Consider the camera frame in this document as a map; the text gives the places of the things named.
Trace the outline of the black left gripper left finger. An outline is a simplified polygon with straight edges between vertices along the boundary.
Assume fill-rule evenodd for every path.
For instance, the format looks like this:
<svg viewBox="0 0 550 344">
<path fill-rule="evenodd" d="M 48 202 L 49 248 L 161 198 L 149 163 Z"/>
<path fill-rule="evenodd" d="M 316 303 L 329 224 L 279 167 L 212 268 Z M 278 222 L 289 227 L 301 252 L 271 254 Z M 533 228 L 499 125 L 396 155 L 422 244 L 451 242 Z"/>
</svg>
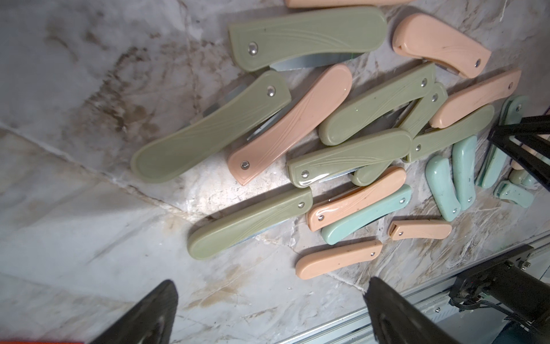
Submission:
<svg viewBox="0 0 550 344">
<path fill-rule="evenodd" d="M 176 285 L 166 279 L 93 343 L 169 343 L 177 306 Z"/>
</svg>

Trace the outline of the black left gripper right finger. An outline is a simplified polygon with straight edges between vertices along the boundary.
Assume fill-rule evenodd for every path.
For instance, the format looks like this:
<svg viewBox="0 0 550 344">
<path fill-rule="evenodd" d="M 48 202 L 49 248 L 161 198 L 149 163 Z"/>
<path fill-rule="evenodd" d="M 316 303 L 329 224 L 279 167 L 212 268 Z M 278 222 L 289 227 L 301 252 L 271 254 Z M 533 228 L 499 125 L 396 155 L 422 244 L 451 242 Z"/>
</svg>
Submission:
<svg viewBox="0 0 550 344">
<path fill-rule="evenodd" d="M 370 279 L 363 299 L 378 343 L 457 342 L 378 277 Z"/>
</svg>

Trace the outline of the pink knife diagonal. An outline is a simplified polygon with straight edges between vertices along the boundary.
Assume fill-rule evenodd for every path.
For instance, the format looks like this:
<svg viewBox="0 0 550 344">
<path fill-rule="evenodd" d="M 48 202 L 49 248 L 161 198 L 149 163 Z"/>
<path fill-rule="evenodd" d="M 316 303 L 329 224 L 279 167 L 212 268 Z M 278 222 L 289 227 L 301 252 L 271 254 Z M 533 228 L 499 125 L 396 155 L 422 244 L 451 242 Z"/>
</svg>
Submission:
<svg viewBox="0 0 550 344">
<path fill-rule="evenodd" d="M 331 115 L 347 98 L 351 85 L 352 73 L 346 65 L 326 70 L 273 126 L 229 156 L 232 176 L 242 186 L 250 183 Z"/>
</svg>

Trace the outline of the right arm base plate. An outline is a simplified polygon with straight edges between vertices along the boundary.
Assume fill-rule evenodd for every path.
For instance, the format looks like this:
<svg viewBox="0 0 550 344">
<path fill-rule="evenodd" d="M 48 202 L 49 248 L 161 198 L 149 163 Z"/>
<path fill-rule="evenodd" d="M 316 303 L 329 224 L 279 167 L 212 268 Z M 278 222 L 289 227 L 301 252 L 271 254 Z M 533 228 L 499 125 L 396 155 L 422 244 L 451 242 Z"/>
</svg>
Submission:
<svg viewBox="0 0 550 344">
<path fill-rule="evenodd" d="M 549 334 L 549 285 L 526 273 L 535 249 L 521 245 L 456 276 L 450 304 L 501 310 L 537 335 Z"/>
</svg>

